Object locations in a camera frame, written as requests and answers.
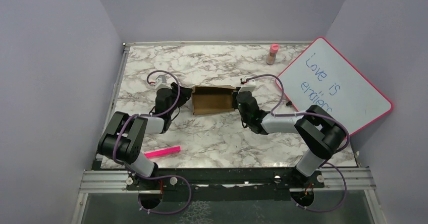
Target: white marble surface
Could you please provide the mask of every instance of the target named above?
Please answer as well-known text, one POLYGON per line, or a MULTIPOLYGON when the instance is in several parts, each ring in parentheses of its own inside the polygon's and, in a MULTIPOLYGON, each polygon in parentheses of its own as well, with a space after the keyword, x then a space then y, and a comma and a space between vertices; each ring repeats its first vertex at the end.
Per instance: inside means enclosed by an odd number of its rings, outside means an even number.
MULTIPOLYGON (((161 69, 172 72, 185 87, 194 85, 238 86, 240 78, 278 75, 307 45, 281 45, 274 65, 265 63, 269 45, 133 46, 115 111, 147 113, 156 92, 146 83, 147 74, 161 69)), ((270 110, 280 98, 273 78, 257 80, 253 92, 261 109, 270 110)), ((294 109, 282 105, 277 113, 294 109)), ((152 159, 160 167, 268 167, 294 166, 307 150, 297 134, 257 135, 243 129, 239 112, 193 116, 189 100, 164 134, 146 135, 142 151, 181 146, 181 152, 152 159)), ((350 146, 330 160, 338 166, 356 166, 350 146)), ((103 158, 103 169, 120 168, 103 158)))

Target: purple wall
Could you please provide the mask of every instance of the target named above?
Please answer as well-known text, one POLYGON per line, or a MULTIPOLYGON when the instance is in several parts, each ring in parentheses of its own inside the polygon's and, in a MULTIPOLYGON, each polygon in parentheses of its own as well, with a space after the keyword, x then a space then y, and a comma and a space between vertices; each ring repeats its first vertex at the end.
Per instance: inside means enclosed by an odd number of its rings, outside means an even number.
POLYGON ((395 105, 352 139, 388 223, 426 223, 428 0, 346 0, 327 39, 395 105))
POLYGON ((308 41, 344 0, 101 0, 125 42, 308 41))
POLYGON ((2 223, 69 223, 122 43, 99 0, 0 0, 2 223))

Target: whiteboard with red frame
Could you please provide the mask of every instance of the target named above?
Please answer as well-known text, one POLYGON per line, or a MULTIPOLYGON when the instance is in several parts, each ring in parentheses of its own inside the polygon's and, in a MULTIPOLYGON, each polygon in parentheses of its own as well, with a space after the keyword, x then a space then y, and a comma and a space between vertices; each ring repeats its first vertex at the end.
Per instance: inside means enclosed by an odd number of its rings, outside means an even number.
POLYGON ((319 105, 351 135, 393 108, 392 102, 323 37, 313 41, 278 77, 297 110, 319 105))

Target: pink highlighter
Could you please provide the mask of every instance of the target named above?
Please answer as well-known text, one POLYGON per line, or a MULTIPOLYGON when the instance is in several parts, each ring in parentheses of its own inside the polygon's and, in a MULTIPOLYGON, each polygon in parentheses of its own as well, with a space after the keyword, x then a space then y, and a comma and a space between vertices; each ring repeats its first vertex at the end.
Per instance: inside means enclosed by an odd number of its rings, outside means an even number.
POLYGON ((180 152, 181 148, 180 146, 178 147, 171 147, 171 148, 167 148, 167 149, 162 149, 162 150, 158 150, 158 151, 154 151, 154 152, 145 152, 144 155, 147 158, 153 158, 153 157, 162 157, 168 154, 172 154, 172 153, 176 153, 176 152, 180 152))

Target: cardboard box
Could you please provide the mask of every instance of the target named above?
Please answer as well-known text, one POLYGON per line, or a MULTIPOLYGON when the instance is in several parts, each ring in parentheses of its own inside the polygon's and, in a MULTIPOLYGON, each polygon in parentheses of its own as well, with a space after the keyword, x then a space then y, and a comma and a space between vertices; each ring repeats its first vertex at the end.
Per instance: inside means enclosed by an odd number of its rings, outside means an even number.
POLYGON ((194 115, 216 114, 234 111, 235 87, 194 86, 192 88, 192 104, 194 115))

